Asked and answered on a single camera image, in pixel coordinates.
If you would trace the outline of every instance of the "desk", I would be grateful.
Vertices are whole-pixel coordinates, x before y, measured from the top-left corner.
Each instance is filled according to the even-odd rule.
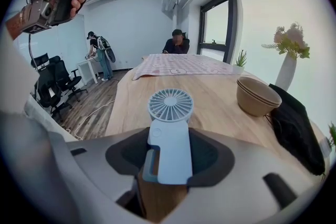
[[[273,129],[265,117],[256,118],[242,111],[236,99],[237,79],[235,75],[181,75],[141,77],[132,80],[136,68],[129,71],[118,83],[117,95],[106,135],[115,135],[150,126],[147,110],[150,96],[165,88],[186,91],[194,100],[194,112],[189,127],[215,132],[248,141],[268,148],[280,159],[292,165],[308,180],[317,183],[321,177],[311,175],[301,163],[277,141]],[[318,141],[324,135],[311,122]],[[329,159],[325,159],[328,170]],[[148,183],[139,177],[147,219],[158,222],[187,194],[184,186],[167,186]]]
[[[87,60],[85,60],[85,61],[79,62],[79,63],[77,64],[78,71],[79,71],[79,73],[80,73],[80,75],[81,75],[81,77],[82,77],[83,82],[84,82],[85,85],[87,85],[87,82],[90,80],[90,79],[89,79],[89,80],[86,80],[85,77],[83,76],[82,66],[83,66],[83,65],[86,65],[86,64],[89,65],[90,73],[91,73],[91,75],[92,75],[92,77],[93,77],[93,80],[95,81],[95,84],[97,84],[96,75],[97,75],[97,77],[98,77],[99,75],[98,75],[98,73],[95,74],[95,72],[93,71],[92,64],[91,64],[92,61],[97,61],[97,57],[94,57],[94,58],[91,57],[91,58],[89,58],[89,59],[87,59]]]

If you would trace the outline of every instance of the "window frame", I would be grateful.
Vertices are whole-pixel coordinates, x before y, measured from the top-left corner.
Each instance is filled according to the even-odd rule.
[[[210,9],[228,1],[228,19],[225,45],[205,43],[205,13]],[[197,54],[201,54],[201,49],[212,49],[224,52],[223,62],[231,63],[233,52],[236,44],[237,24],[238,24],[238,10],[237,0],[211,0],[205,5],[201,6],[200,21],[198,32]]]

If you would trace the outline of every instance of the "chair armrest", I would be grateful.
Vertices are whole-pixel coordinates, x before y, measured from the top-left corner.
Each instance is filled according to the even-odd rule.
[[[77,70],[78,70],[78,68],[72,71],[72,73],[73,73],[73,75],[74,75],[75,77],[77,76],[77,74],[76,74],[76,71],[77,71]]]

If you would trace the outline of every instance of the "jeans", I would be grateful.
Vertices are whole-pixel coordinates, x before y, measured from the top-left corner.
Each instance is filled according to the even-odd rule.
[[[107,58],[105,51],[101,49],[97,49],[98,60],[100,61],[100,65],[103,68],[104,79],[110,79],[113,77],[113,72],[110,66],[110,61]]]

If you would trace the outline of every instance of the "bowl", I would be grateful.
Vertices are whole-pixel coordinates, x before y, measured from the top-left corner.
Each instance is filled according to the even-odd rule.
[[[258,80],[249,77],[240,77],[237,80],[237,83],[245,91],[253,95],[255,98],[260,99],[264,103],[277,106],[282,103],[280,95],[278,95],[275,90]]]
[[[249,92],[245,91],[239,84],[237,85],[237,101],[239,107],[249,115],[261,117],[269,112],[271,112],[274,108],[280,106],[280,104],[274,105],[257,99]]]

